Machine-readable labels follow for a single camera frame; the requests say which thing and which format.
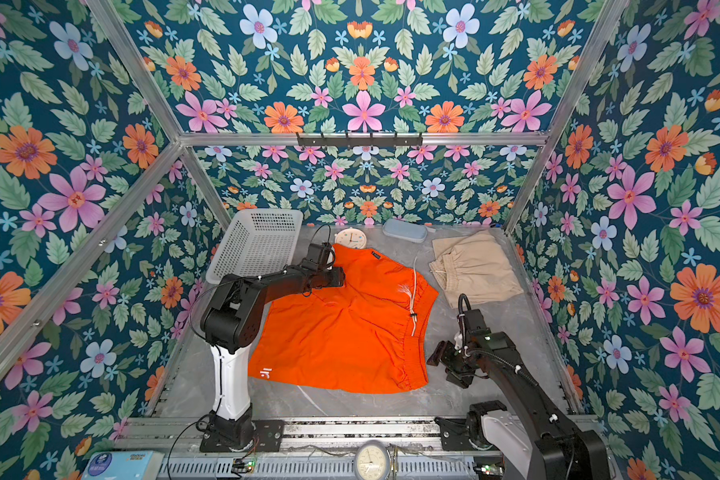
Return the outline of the beige drawstring shorts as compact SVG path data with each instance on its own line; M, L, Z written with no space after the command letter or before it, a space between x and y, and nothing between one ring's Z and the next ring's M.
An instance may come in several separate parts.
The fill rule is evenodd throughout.
M507 301L524 292L501 245L487 231L432 241L429 264L451 308L461 294L473 304Z

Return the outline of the orange shorts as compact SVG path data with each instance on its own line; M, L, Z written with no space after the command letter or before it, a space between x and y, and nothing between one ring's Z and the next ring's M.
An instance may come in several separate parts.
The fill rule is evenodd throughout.
M249 377L358 394L426 386L425 337L437 290L373 249L338 245L335 253L344 285L273 301Z

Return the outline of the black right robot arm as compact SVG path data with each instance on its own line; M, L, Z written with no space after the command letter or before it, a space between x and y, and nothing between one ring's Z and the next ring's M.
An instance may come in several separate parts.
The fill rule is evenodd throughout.
M609 479L607 447L546 394L504 332L494 332L482 312L459 297L461 343L441 341L427 360L445 368L446 380L468 389L477 379L495 383L505 400L472 404L462 420L438 418L444 448L462 438L477 450L496 448L521 479Z

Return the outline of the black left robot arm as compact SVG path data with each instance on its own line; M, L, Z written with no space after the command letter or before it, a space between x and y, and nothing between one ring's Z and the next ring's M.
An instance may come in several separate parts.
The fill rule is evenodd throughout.
M257 276L229 274L215 289L200 327L214 358L215 407L198 423L204 453L241 452L258 443L253 403L248 388L250 350L257 338L264 309L291 295L315 289L338 288L345 283L342 268L334 265L331 243L312 243L302 261Z

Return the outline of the pink round alarm clock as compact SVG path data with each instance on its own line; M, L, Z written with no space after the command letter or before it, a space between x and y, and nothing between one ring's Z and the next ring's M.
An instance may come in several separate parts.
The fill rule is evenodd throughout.
M367 234L358 228L346 228L335 234L334 243L350 249L365 249Z

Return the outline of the white plastic laundry basket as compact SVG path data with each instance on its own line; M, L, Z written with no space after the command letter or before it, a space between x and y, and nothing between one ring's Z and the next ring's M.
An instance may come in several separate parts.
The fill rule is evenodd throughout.
M219 285L229 274L258 276L290 264L302 222L302 212L293 209L237 212L213 255L206 282Z

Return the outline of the grey-blue pencil case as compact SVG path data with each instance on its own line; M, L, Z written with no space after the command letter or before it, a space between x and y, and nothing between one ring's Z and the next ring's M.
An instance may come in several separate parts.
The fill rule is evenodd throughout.
M423 243L428 236L425 226L398 219L388 219L383 225L382 232L390 238L417 244Z

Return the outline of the beige round front clock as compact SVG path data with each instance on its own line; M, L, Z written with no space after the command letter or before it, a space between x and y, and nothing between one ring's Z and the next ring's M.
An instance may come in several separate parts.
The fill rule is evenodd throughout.
M358 480L387 479L392 468L387 448L377 440L370 440L361 445L354 457L353 469Z

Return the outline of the blue tissue pack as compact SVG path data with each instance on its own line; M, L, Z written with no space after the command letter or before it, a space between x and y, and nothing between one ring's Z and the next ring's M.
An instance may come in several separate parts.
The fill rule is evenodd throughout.
M146 480L156 479L164 454L156 451L100 452L91 457L81 478L83 480Z

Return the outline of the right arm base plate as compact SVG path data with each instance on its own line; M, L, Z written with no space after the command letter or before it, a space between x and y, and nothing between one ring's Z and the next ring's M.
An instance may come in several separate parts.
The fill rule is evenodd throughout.
M484 436L479 422L472 417L435 417L440 429L442 449L445 451L489 451L499 447Z

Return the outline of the black wall hook rail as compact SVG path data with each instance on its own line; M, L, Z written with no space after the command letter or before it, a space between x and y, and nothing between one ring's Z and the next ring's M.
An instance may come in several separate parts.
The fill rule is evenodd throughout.
M422 134L368 133L368 134L297 134L301 147L354 148L371 146L378 148L418 147L424 144Z

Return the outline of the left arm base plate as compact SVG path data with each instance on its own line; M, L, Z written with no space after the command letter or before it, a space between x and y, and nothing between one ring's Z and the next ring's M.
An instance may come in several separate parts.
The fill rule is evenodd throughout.
M202 453L278 452L284 438L282 420L232 421L214 417L201 429Z

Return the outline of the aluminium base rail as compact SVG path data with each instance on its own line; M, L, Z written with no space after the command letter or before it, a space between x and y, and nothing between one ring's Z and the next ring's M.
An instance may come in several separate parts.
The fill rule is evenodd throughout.
M357 449L370 440L388 450L387 479L521 479L498 450L445 451L433 416L290 417L278 452L202 453L201 419L144 418L127 423L116 451L164 454L159 479L356 479ZM573 421L584 430L588 416Z

